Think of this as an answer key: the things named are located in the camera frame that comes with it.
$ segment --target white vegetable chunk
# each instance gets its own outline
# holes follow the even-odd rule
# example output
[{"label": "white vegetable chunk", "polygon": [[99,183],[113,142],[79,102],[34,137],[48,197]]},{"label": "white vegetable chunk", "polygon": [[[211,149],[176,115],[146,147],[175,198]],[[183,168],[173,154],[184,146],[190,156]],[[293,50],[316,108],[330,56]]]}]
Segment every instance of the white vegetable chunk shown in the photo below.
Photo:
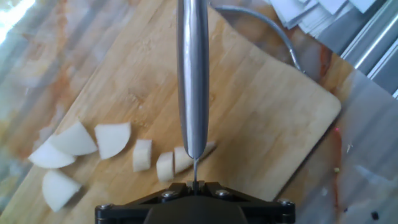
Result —
[{"label": "white vegetable chunk", "polygon": [[80,121],[63,133],[54,136],[50,143],[59,151],[73,156],[81,156],[97,151],[95,142]]},{"label": "white vegetable chunk", "polygon": [[76,161],[76,157],[65,154],[56,149],[50,143],[52,138],[53,136],[50,136],[43,145],[28,157],[28,160],[33,164],[46,169],[58,169],[74,163]]},{"label": "white vegetable chunk", "polygon": [[152,140],[137,140],[132,152],[132,169],[134,172],[147,170],[150,168],[150,158],[152,154]]},{"label": "white vegetable chunk", "polygon": [[[213,151],[215,147],[216,147],[215,142],[208,142],[206,144],[205,151],[203,152],[199,160],[205,158],[209,153]],[[193,159],[190,156],[188,156],[188,154],[185,152],[184,147],[176,147],[174,148],[174,163],[175,163],[174,167],[175,174],[178,174],[179,172],[182,172],[188,169],[190,166],[192,166]]]},{"label": "white vegetable chunk", "polygon": [[48,171],[43,178],[42,191],[49,207],[57,212],[80,190],[81,184],[59,170]]},{"label": "white vegetable chunk", "polygon": [[173,152],[162,153],[156,162],[159,181],[166,182],[174,178]]},{"label": "white vegetable chunk", "polygon": [[99,156],[109,159],[126,147],[131,135],[131,123],[99,124],[95,127]]}]

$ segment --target screw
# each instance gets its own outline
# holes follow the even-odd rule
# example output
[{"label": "screw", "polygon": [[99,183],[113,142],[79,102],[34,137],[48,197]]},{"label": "screw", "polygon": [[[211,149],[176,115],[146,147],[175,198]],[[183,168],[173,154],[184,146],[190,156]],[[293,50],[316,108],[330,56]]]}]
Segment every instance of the screw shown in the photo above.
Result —
[{"label": "screw", "polygon": [[279,203],[281,203],[283,206],[294,205],[294,203],[289,200],[279,200]]},{"label": "screw", "polygon": [[109,208],[113,207],[113,205],[114,204],[112,204],[112,203],[107,203],[107,204],[104,204],[104,205],[100,205],[99,208],[102,209],[102,210],[105,210],[105,209],[109,209]]},{"label": "screw", "polygon": [[216,195],[219,197],[224,197],[229,195],[229,192],[227,190],[216,190]]},{"label": "screw", "polygon": [[162,197],[164,198],[169,198],[169,197],[173,197],[175,195],[175,192],[172,190],[168,190],[162,193]]}]

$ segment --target table surface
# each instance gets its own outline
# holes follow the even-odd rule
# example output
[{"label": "table surface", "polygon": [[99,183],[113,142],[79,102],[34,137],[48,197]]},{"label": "table surface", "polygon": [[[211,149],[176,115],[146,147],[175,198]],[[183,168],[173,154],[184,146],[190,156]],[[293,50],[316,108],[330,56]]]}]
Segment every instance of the table surface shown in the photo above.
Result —
[{"label": "table surface", "polygon": [[[0,45],[0,211],[32,167],[27,157],[58,126],[139,1],[41,0],[9,31]],[[0,9],[11,13],[20,2],[33,1],[2,0]],[[211,3],[246,6],[278,21],[262,0]],[[267,25],[238,14],[224,16],[260,49],[292,63]],[[372,223],[372,212],[380,222],[393,223],[398,216],[396,100],[300,29],[285,32],[307,75],[337,96],[343,109],[279,198],[297,204],[297,223]]]}]

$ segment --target bamboo cutting board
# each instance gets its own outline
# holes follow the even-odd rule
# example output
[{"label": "bamboo cutting board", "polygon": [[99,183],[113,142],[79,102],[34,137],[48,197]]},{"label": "bamboo cutting board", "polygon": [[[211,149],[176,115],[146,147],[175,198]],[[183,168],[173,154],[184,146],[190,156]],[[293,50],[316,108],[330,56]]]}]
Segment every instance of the bamboo cutting board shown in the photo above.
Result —
[{"label": "bamboo cutting board", "polygon": [[[119,155],[98,153],[62,169],[84,185],[53,213],[33,167],[0,217],[0,223],[93,223],[94,207],[123,204],[168,187],[157,180],[161,152],[182,145],[177,99],[176,1],[142,1],[92,75],[57,132],[80,120],[93,135],[99,123],[132,123],[132,137]],[[340,102],[296,69],[238,35],[209,9],[209,141],[218,148],[198,177],[272,200],[340,111]],[[153,139],[152,168],[132,172],[136,139]],[[192,179],[192,171],[176,182]]]}]

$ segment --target cable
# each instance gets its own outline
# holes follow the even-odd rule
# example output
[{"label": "cable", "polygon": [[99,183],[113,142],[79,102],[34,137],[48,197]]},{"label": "cable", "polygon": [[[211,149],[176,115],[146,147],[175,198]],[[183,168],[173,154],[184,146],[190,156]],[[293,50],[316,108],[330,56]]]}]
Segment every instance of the cable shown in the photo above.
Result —
[{"label": "cable", "polygon": [[239,7],[239,6],[217,6],[217,7],[215,7],[215,9],[218,12],[240,12],[240,13],[245,13],[247,15],[253,16],[253,17],[261,20],[262,22],[265,22],[266,24],[270,25],[271,28],[273,28],[273,30],[276,31],[277,34],[279,35],[279,37],[282,38],[282,40],[285,42],[285,45],[289,49],[289,53],[290,53],[290,56],[292,57],[294,66],[299,71],[301,71],[302,73],[305,73],[305,70],[302,69],[300,64],[299,64],[299,60],[297,58],[297,54],[296,54],[296,52],[294,50],[292,42],[286,36],[284,31],[274,21],[272,21],[270,18],[268,18],[268,17],[264,16],[263,14],[258,13],[256,11],[252,11],[250,9],[246,9],[244,7]]}]

